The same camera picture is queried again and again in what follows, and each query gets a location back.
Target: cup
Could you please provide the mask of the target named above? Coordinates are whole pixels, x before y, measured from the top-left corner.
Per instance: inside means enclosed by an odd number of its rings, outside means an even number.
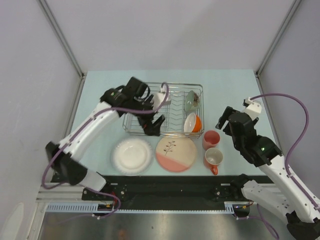
[[[222,152],[215,148],[209,148],[205,151],[203,163],[206,168],[210,169],[213,175],[218,175],[218,166],[222,163],[224,155]]]
[[[216,131],[206,131],[202,139],[202,147],[204,150],[215,148],[220,142],[220,135]]]

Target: dish rack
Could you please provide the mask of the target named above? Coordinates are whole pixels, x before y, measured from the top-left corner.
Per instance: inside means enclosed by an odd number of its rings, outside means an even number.
[[[156,94],[160,90],[161,82],[146,82],[150,88],[150,94]],[[162,114],[165,116],[165,121],[160,128],[160,135],[166,137],[188,137],[197,139],[205,131],[205,113],[204,113],[204,91],[200,84],[187,83],[168,83],[169,96],[171,104],[163,106],[154,116],[154,120],[158,119]],[[191,112],[185,111],[185,101],[190,91],[194,91],[200,97],[200,107],[193,111],[197,114],[202,122],[202,127],[199,132],[184,133],[184,124],[187,116]],[[144,136],[145,133],[141,128],[138,119],[132,114],[126,114],[123,120],[123,128],[130,135]]]

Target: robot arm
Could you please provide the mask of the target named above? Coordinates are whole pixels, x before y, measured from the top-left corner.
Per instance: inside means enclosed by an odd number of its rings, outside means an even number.
[[[291,175],[288,176],[285,157],[275,143],[268,137],[257,135],[254,126],[259,120],[261,103],[247,98],[243,105],[246,107],[243,112],[228,106],[216,128],[222,129],[228,121],[223,131],[232,137],[234,148],[250,164],[264,172],[283,193],[285,199],[264,189],[244,174],[232,184],[241,189],[245,198],[255,201],[285,222],[296,239],[316,239],[320,236],[320,200],[295,175],[290,166]],[[301,187],[293,181],[292,176]],[[318,206],[314,206],[305,192],[312,196]]]
[[[92,113],[74,132],[58,144],[49,142],[46,145],[51,167],[65,176],[70,185],[80,184],[100,191],[106,185],[106,179],[79,163],[86,149],[105,126],[127,112],[138,118],[146,135],[159,136],[165,117],[161,115],[155,122],[153,119],[162,105],[170,104],[167,87],[161,86],[159,93],[150,95],[148,85],[132,77],[126,86],[107,90]]]

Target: cable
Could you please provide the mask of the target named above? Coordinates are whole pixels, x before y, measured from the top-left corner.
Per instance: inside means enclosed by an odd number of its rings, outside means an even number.
[[[274,237],[275,239],[279,239],[279,235],[278,235],[277,231],[276,231],[276,230],[274,229],[274,227],[273,227],[269,222],[267,222],[267,220],[265,220],[265,218],[262,216],[261,208],[260,208],[260,205],[259,205],[259,204],[256,205],[256,209],[258,210],[258,213],[259,213],[259,215],[260,215],[260,218],[261,218],[262,222],[264,223],[266,229],[268,229],[268,231],[270,232],[270,234],[272,235],[272,237]]]
[[[317,204],[317,202],[313,199],[312,196],[310,196],[310,194],[304,189],[304,187],[297,181],[297,179],[292,175],[290,169],[289,169],[289,159],[291,157],[291,154],[293,152],[293,150],[296,148],[296,146],[298,145],[298,143],[301,141],[301,139],[304,137],[307,128],[309,126],[309,112],[307,107],[304,105],[304,103],[302,101],[300,101],[298,98],[291,96],[289,94],[285,94],[285,93],[266,93],[266,94],[261,94],[258,96],[254,96],[251,97],[251,100],[254,99],[258,99],[258,98],[262,98],[262,97],[269,97],[269,96],[280,96],[280,97],[286,97],[292,100],[295,100],[297,103],[300,104],[300,106],[303,108],[304,113],[305,113],[305,125],[303,128],[302,133],[300,134],[300,136],[298,137],[298,139],[295,141],[295,143],[292,145],[292,147],[289,149],[285,159],[284,159],[284,167],[285,167],[285,171],[288,175],[288,177],[290,177],[292,179],[292,181],[295,183],[295,185],[304,193],[304,195],[310,200],[310,202],[313,204],[313,206],[315,207],[315,209],[318,210],[318,212],[320,212],[320,207]]]
[[[260,217],[257,217],[257,216],[238,217],[236,214],[234,214],[233,216],[236,217],[237,220],[255,219],[255,220],[262,221],[264,223],[266,229],[268,229],[269,233],[272,235],[272,237],[276,240],[279,240],[280,236],[279,236],[278,232],[276,231],[276,229],[267,220],[265,220],[263,218],[259,204],[257,204],[256,207],[257,207],[257,210],[258,210]]]
[[[235,209],[246,209],[250,206],[252,206],[254,204],[254,201],[249,201],[246,205],[242,205],[242,206],[234,206]]]
[[[162,106],[165,104],[167,98],[168,98],[168,95],[169,95],[169,86],[166,82],[163,82],[161,84],[161,87],[163,86],[166,86],[166,92],[165,92],[165,96],[164,96],[164,99],[163,99],[163,102],[155,109],[155,110],[135,110],[135,109],[129,109],[129,108],[123,108],[123,107],[110,107],[110,108],[105,108],[103,110],[100,110],[99,112],[97,112],[96,114],[93,115],[93,118],[90,118],[88,119],[79,129],[78,131],[76,131],[76,133],[70,138],[69,140],[69,143],[66,143],[64,144],[57,152],[56,154],[52,157],[52,159],[49,161],[49,164],[46,166],[44,172],[43,172],[43,175],[42,175],[42,179],[41,179],[41,184],[42,184],[42,187],[44,189],[47,189],[47,190],[50,190],[50,189],[54,189],[60,185],[62,185],[63,183],[65,182],[60,182],[56,185],[53,185],[53,186],[48,186],[46,185],[46,176],[48,174],[48,171],[49,169],[51,168],[51,166],[53,165],[53,163],[55,162],[55,160],[57,159],[57,157],[64,151],[64,149],[68,146],[68,144],[71,144],[73,142],[73,140],[75,140],[75,138],[83,131],[84,128],[86,128],[86,126],[91,123],[94,118],[98,117],[99,115],[107,112],[107,111],[111,111],[111,110],[116,110],[116,111],[122,111],[122,112],[127,112],[127,113],[132,113],[132,114],[152,114],[152,113],[156,113],[159,111],[160,108],[162,108]],[[112,214],[114,214],[121,206],[121,201],[120,199],[115,196],[115,195],[112,195],[112,194],[109,194],[109,193],[104,193],[104,192],[100,192],[100,191],[96,191],[96,190],[93,190],[91,188],[88,188],[88,190],[90,190],[91,192],[93,193],[96,193],[96,194],[100,194],[100,195],[104,195],[104,196],[108,196],[108,197],[112,197],[114,198],[115,202],[117,201],[118,202],[118,206],[117,208],[115,208],[113,211],[111,211],[110,213],[104,215],[104,216],[99,216],[97,219],[104,219],[106,217],[109,217],[111,216]],[[76,217],[72,217],[72,218],[69,218],[67,220],[64,220],[62,222],[59,222],[59,224],[61,223],[65,223],[67,221],[70,221],[72,219],[76,219],[76,218],[80,218],[80,217],[84,217],[84,216],[92,216],[91,214],[82,214],[82,215],[78,215]]]

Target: cup handle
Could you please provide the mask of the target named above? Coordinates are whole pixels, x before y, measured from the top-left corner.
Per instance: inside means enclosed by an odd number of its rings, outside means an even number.
[[[212,166],[210,170],[213,173],[213,175],[218,175],[218,167],[216,165]]]

